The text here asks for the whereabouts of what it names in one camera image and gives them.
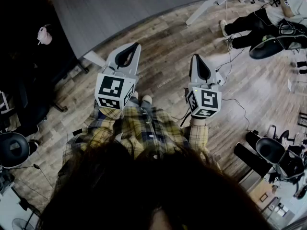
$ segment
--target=white cube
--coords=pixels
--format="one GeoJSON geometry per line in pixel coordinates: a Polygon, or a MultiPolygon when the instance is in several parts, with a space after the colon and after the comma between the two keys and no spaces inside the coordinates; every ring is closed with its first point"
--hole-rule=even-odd
{"type": "Polygon", "coordinates": [[[101,107],[123,110],[134,93],[134,88],[135,79],[99,73],[95,98],[101,107]]]}
{"type": "Polygon", "coordinates": [[[191,87],[187,95],[191,114],[207,118],[216,115],[221,110],[222,93],[209,89],[191,87]]]}

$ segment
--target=gray table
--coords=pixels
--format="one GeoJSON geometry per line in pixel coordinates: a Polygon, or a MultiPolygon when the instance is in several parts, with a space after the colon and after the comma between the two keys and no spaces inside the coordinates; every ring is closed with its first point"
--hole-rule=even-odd
{"type": "Polygon", "coordinates": [[[201,0],[52,0],[78,59],[105,61],[94,51],[101,43],[146,19],[201,0]]]}

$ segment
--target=dark hair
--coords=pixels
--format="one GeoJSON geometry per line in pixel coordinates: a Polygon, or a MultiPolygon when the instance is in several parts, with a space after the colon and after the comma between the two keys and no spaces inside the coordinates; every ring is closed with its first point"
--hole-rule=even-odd
{"type": "Polygon", "coordinates": [[[54,193],[37,229],[149,229],[163,209],[172,229],[270,229],[240,186],[191,149],[88,148],[54,193]]]}

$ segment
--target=wooden floor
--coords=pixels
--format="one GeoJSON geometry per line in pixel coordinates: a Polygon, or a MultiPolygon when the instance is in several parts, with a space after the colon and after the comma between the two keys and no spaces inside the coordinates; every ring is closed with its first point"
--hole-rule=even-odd
{"type": "MultiPolygon", "coordinates": [[[[222,38],[219,21],[226,16],[225,5],[214,6],[204,13],[191,26],[184,21],[198,8],[194,4],[174,12],[153,18],[127,33],[117,36],[104,44],[99,54],[106,59],[108,54],[118,46],[139,42],[142,45],[141,59],[138,69],[140,81],[137,85],[139,95],[149,94],[153,104],[164,108],[172,116],[182,117],[188,105],[184,100],[183,88],[189,83],[189,62],[193,54],[198,53],[208,58],[216,67],[229,61],[229,54],[222,38]]],[[[239,16],[258,9],[260,3],[251,5],[249,1],[228,3],[228,22],[239,16]]],[[[266,133],[269,125],[277,126],[278,134],[285,129],[290,136],[296,132],[303,134],[298,127],[297,116],[305,108],[306,98],[294,95],[287,88],[288,79],[295,81],[290,62],[305,60],[306,52],[294,55],[292,51],[282,52],[264,60],[253,60],[245,49],[233,61],[232,73],[227,84],[220,88],[224,99],[236,98],[245,107],[250,121],[249,129],[266,133]]],[[[240,50],[232,50],[235,57],[240,50]]],[[[68,112],[60,113],[50,109],[47,121],[39,124],[40,131],[34,138],[41,142],[38,148],[23,166],[38,164],[52,185],[61,168],[62,151],[72,132],[81,127],[82,122],[93,109],[94,88],[100,67],[89,66],[90,72],[83,74],[73,70],[67,79],[57,86],[57,101],[68,107],[68,112]]],[[[230,64],[221,69],[225,76],[230,64]]],[[[248,123],[243,110],[235,101],[222,101],[222,109],[218,115],[208,119],[208,149],[218,160],[226,173],[238,179],[248,167],[233,154],[237,142],[244,142],[248,123]]],[[[17,192],[31,204],[42,210],[48,200],[30,190],[22,182],[37,192],[50,197],[52,187],[43,174],[35,168],[16,170],[14,186],[17,192]]]]}

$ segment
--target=yellow plaid shirt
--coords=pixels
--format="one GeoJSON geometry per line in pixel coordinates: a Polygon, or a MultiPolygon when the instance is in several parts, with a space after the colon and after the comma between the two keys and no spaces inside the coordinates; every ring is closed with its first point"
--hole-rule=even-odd
{"type": "Polygon", "coordinates": [[[173,153],[178,147],[190,147],[207,153],[207,126],[188,126],[181,129],[162,109],[152,108],[149,115],[140,107],[125,107],[123,111],[101,108],[95,104],[91,115],[83,124],[82,133],[74,136],[63,153],[63,165],[74,152],[117,140],[129,152],[134,149],[135,158],[146,148],[173,153]]]}

